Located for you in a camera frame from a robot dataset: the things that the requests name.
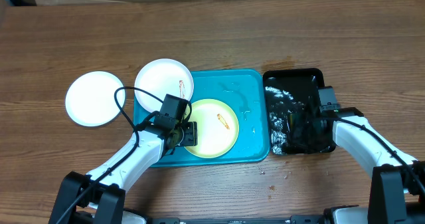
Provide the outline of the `yellow plate with food scrap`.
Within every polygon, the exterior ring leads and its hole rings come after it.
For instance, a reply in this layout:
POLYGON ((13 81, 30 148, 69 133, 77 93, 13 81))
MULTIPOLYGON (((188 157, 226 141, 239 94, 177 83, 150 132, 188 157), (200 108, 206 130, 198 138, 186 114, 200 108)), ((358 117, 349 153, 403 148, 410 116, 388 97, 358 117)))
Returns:
POLYGON ((220 100, 202 99, 192 103, 191 122, 197 123, 198 144, 185 149, 199 158, 217 158, 227 153, 236 143, 239 133, 238 118, 233 109, 220 100), (218 120, 221 114, 230 129, 218 120))

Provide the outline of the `white plate with red stain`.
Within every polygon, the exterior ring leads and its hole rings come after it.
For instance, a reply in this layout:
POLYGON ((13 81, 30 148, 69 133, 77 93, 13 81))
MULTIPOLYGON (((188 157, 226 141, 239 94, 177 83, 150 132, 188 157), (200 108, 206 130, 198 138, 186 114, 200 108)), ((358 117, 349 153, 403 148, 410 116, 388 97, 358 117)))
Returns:
POLYGON ((190 100, 194 80, 189 69, 177 60, 161 58, 146 64, 137 74, 135 88, 164 101, 167 94, 190 100))

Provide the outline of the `white plate with crumbs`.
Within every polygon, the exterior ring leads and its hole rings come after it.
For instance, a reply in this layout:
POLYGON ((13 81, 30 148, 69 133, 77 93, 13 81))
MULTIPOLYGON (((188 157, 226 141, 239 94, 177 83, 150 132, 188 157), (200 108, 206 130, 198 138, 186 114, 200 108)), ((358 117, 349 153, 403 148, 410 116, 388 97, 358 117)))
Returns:
POLYGON ((77 78, 65 97, 69 117, 87 127, 102 126, 111 122, 126 101, 122 81, 105 71, 93 71, 77 78))

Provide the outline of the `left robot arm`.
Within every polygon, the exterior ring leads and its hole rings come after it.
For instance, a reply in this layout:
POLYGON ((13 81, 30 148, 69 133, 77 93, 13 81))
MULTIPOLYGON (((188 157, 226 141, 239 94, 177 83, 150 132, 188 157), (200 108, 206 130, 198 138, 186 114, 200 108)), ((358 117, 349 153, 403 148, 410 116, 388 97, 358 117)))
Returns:
POLYGON ((149 223, 142 214, 124 207, 126 193, 165 154, 197 144, 196 122, 150 114, 108 161, 86 174, 72 171, 66 175, 48 223, 149 223))

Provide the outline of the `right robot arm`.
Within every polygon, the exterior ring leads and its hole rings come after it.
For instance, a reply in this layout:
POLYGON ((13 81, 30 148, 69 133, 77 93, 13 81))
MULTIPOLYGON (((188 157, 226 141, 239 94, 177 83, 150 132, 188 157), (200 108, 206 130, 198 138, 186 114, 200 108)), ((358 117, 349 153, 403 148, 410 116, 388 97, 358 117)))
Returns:
POLYGON ((424 162, 382 137, 358 109, 303 110, 288 115, 288 128, 293 144, 334 143, 371 177, 367 207, 331 207, 317 223, 424 222, 424 162))

